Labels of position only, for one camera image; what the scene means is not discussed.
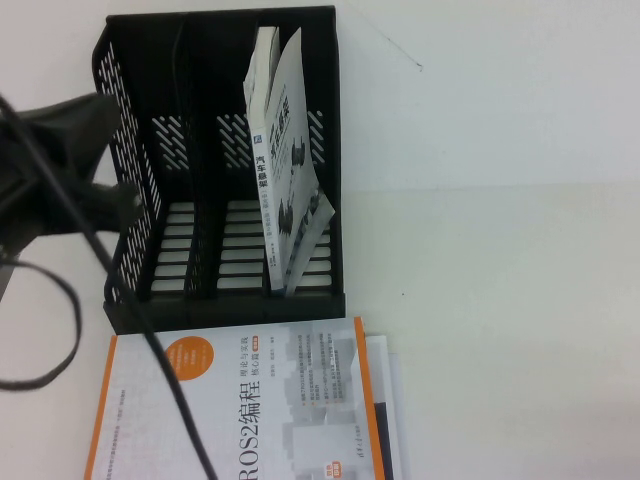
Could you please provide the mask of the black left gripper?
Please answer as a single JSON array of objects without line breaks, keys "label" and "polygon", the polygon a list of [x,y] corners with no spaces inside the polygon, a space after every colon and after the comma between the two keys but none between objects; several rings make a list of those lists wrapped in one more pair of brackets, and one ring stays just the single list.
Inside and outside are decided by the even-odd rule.
[{"label": "black left gripper", "polygon": [[94,183],[85,197],[85,213],[95,230],[125,233],[141,217],[141,194],[129,183]]}]

